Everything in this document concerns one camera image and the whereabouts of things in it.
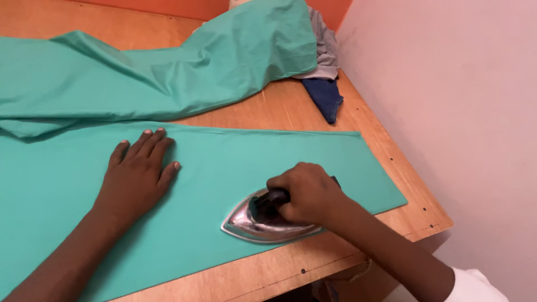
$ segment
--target white sleeve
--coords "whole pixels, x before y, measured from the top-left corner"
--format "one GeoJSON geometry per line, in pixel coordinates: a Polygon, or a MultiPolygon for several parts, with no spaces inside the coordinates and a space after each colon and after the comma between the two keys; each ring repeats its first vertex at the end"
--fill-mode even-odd
{"type": "Polygon", "coordinates": [[[476,269],[460,270],[453,268],[455,272],[455,286],[445,302],[509,302],[509,300],[476,269]]]}

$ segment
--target green fabric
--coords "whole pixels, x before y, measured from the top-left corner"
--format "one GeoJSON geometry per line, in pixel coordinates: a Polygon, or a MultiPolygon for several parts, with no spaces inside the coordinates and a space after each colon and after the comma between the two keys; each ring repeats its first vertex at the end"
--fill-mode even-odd
{"type": "MultiPolygon", "coordinates": [[[[34,270],[92,206],[108,158],[157,122],[82,125],[24,141],[0,130],[0,299],[34,270]]],[[[82,301],[103,301],[260,253],[220,230],[233,207],[299,161],[321,164],[372,213],[406,203],[359,132],[164,125],[182,169],[170,193],[114,247],[82,301]]]]}
{"type": "Polygon", "coordinates": [[[171,120],[237,102],[317,66],[303,0],[254,0],[181,46],[119,51],[83,32],[0,38],[0,128],[32,137],[74,124],[171,120]]]}

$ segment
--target right hand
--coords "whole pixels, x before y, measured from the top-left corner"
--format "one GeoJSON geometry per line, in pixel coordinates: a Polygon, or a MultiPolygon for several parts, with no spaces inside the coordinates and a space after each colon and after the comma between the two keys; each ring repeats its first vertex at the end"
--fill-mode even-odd
{"type": "Polygon", "coordinates": [[[350,200],[336,182],[318,164],[299,162],[294,168],[267,181],[267,188],[289,191],[291,202],[278,211],[288,221],[326,225],[337,217],[335,210],[345,208],[350,200]]]}

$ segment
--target forearm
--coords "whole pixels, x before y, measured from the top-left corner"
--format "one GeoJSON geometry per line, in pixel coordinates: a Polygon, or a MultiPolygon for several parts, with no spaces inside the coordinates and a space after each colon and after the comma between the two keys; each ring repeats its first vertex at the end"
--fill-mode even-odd
{"type": "Polygon", "coordinates": [[[12,301],[75,301],[128,226],[90,211],[64,242],[6,297],[12,301]]]}
{"type": "Polygon", "coordinates": [[[455,283],[453,270],[408,241],[355,202],[336,211],[326,227],[369,255],[420,302],[443,302],[455,283]]]}

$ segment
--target gray fabric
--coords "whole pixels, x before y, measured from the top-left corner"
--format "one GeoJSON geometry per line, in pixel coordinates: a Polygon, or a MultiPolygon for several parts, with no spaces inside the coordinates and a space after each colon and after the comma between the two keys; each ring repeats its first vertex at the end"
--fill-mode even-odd
{"type": "Polygon", "coordinates": [[[308,6],[308,11],[311,28],[317,37],[317,68],[305,74],[294,75],[293,78],[334,80],[339,69],[336,34],[326,26],[320,12],[310,6],[308,6]]]}

